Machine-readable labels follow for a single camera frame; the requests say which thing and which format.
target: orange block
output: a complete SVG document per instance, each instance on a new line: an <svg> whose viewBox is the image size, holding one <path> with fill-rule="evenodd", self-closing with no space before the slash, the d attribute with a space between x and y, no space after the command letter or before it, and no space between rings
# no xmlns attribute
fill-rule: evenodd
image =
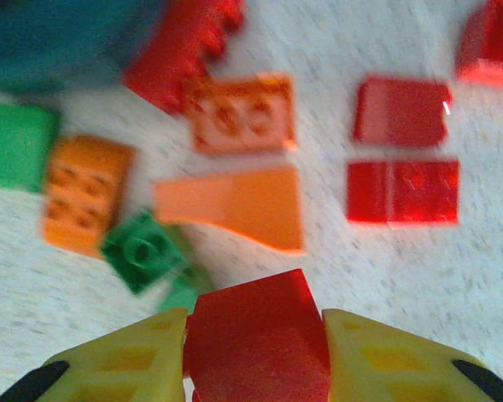
<svg viewBox="0 0 503 402"><path fill-rule="evenodd" d="M288 75L189 80L185 110L200 153L296 149L293 83Z"/></svg>
<svg viewBox="0 0 503 402"><path fill-rule="evenodd" d="M285 253L304 252L298 174L286 166L154 184L162 224L212 224Z"/></svg>
<svg viewBox="0 0 503 402"><path fill-rule="evenodd" d="M133 147L102 138L62 139L49 162L44 239L101 258L97 248L117 217L134 154Z"/></svg>

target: floor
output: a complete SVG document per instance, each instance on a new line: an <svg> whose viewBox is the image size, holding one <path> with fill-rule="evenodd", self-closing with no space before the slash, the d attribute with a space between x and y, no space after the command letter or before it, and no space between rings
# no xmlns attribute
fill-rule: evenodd
<svg viewBox="0 0 503 402"><path fill-rule="evenodd" d="M299 141L293 154L196 155L184 119L122 87L39 101L64 112L66 132L141 150L124 217L151 204L155 178L293 163L309 254L287 257L225 231L185 227L216 285L301 267L319 308L342 308L463 349L503 377L503 90L460 84L453 74L461 28L481 1L249 3L245 30L211 72L292 73ZM350 142L356 88L369 70L450 82L454 108L441 149ZM459 156L458 228L371 229L346 222L346 160L399 155ZM54 353L149 316L160 298L159 289L133 297L104 262L47 246L39 238L40 209L41 197L0 189L0 393Z"/></svg>

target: green lego brick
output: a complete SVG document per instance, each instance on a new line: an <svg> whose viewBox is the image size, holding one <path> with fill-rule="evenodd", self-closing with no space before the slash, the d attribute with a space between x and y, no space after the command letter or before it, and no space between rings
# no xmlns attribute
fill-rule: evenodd
<svg viewBox="0 0 503 402"><path fill-rule="evenodd" d="M215 286L206 269L199 265L192 265L174 281L172 291L163 300L158 310L163 312L170 308L183 307L192 314L198 297L214 290Z"/></svg>
<svg viewBox="0 0 503 402"><path fill-rule="evenodd" d="M163 227L146 210L107 233L101 253L135 295L192 260L192 247L177 227Z"/></svg>
<svg viewBox="0 0 503 402"><path fill-rule="evenodd" d="M0 186L39 193L60 116L37 106L0 105Z"/></svg>

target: blue bucket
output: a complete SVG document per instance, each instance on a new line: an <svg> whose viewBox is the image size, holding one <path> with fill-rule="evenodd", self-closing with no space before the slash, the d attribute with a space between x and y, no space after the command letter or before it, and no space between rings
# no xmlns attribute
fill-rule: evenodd
<svg viewBox="0 0 503 402"><path fill-rule="evenodd" d="M165 0L0 0L0 90L45 93L119 80Z"/></svg>

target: red duplo block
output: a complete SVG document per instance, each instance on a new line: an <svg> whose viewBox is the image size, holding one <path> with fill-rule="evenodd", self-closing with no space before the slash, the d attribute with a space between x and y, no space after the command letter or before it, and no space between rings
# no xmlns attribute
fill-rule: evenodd
<svg viewBox="0 0 503 402"><path fill-rule="evenodd" d="M219 58L225 30L244 20L244 0L172 0L145 53L125 71L125 86L172 114L184 111L183 81L206 74L204 55Z"/></svg>
<svg viewBox="0 0 503 402"><path fill-rule="evenodd" d="M503 0L489 0L467 22L456 75L460 80L503 86Z"/></svg>
<svg viewBox="0 0 503 402"><path fill-rule="evenodd" d="M453 97L444 83L368 75L360 87L354 141L429 147L447 136Z"/></svg>
<svg viewBox="0 0 503 402"><path fill-rule="evenodd" d="M328 343L302 270L200 296L184 365L203 401L326 402Z"/></svg>
<svg viewBox="0 0 503 402"><path fill-rule="evenodd" d="M458 160L348 165L347 219L370 224L457 224Z"/></svg>

